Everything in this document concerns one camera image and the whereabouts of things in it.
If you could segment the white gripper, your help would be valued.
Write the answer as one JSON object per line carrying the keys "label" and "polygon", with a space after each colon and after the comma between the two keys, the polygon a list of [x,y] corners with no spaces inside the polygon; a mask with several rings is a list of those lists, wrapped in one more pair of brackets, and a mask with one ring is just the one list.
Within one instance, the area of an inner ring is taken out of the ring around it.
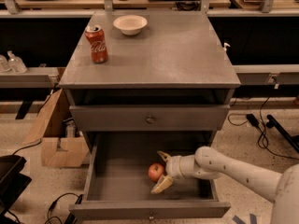
{"label": "white gripper", "polygon": [[174,183],[174,179],[183,178],[183,174],[180,170],[181,156],[170,156],[169,154],[158,150],[158,155],[166,162],[165,170],[168,175],[162,175],[156,185],[151,190],[151,194],[159,194],[164,190],[171,187]]}

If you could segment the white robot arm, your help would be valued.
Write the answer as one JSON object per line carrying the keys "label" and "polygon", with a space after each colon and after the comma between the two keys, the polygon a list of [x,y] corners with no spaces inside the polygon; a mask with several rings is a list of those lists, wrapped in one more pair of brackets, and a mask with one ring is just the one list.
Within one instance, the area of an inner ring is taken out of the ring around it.
{"label": "white robot arm", "polygon": [[168,189],[177,179],[210,180],[224,174],[273,204],[270,224],[299,224],[299,164],[281,174],[229,158],[212,147],[199,147],[188,156],[158,154],[165,161],[166,175],[159,177],[152,194]]}

